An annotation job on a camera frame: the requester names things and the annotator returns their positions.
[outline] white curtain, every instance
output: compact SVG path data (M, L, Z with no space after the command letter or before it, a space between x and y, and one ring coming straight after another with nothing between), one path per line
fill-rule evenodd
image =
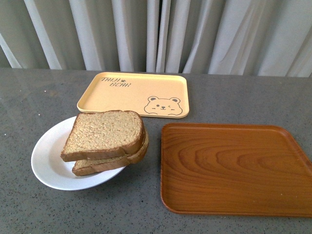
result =
M1 0L0 67L312 77L312 0Z

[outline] whole wheat bread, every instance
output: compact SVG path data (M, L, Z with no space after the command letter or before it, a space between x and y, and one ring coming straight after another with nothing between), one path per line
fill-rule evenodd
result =
M143 121L134 111L79 113L60 156L69 162L132 155L144 137Z
M134 164L140 162L147 151L148 148L148 134L145 132L145 139L142 147L138 152L132 155L124 155L120 157L107 158L107 159L83 159L75 163L72 172L77 176L86 176L96 172L104 172L107 170L116 169L119 167L125 167L129 164Z

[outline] brown tray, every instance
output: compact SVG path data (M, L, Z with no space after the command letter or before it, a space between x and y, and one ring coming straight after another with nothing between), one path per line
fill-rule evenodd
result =
M179 214L312 216L312 163L285 129L171 123L161 198Z
M189 113L187 82L181 76L102 72L77 107L82 112L132 110L144 117L183 118Z

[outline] gray countertop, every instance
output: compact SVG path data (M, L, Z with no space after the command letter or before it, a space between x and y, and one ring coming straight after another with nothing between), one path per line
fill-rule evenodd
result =
M278 125L312 159L311 78L181 74L190 112L182 119L143 118L150 145L140 163L90 189L47 187L32 172L33 148L79 112L77 101L98 73L0 69L0 233L311 233L311 218L181 215L160 198L166 123Z

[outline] plate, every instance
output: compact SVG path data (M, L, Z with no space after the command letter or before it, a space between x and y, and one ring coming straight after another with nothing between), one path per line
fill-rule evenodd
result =
M189 113L187 81L173 75L102 72L80 100L81 112L131 110L143 117L183 118Z
M37 142L31 156L31 167L43 184L59 190L82 190L97 186L120 173L125 167L87 176L72 173L75 162L64 162L60 152L73 128L76 117L48 130Z
M278 126L165 125L160 188L178 214L312 217L312 163Z

